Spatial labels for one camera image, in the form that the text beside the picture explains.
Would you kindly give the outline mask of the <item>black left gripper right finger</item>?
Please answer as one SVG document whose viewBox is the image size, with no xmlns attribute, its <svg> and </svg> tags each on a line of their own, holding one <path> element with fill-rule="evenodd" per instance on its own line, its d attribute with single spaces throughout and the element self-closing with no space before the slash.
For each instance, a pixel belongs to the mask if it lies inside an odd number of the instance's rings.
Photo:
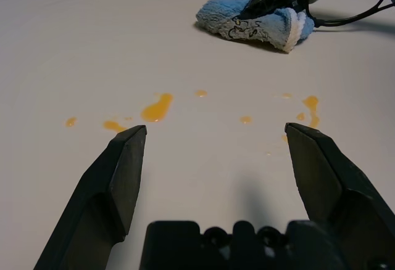
<svg viewBox="0 0 395 270">
<path fill-rule="evenodd" d="M 394 269 L 394 213 L 365 173 L 319 130 L 285 133 L 309 219 L 328 226 L 351 269 Z"/>
</svg>

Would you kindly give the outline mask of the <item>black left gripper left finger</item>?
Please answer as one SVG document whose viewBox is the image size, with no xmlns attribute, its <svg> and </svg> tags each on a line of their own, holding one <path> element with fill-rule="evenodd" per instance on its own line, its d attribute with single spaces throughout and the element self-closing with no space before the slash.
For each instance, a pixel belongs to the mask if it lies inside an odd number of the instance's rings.
<svg viewBox="0 0 395 270">
<path fill-rule="evenodd" d="M 118 133 L 83 173 L 35 269 L 105 269 L 130 231 L 147 129 Z"/>
</svg>

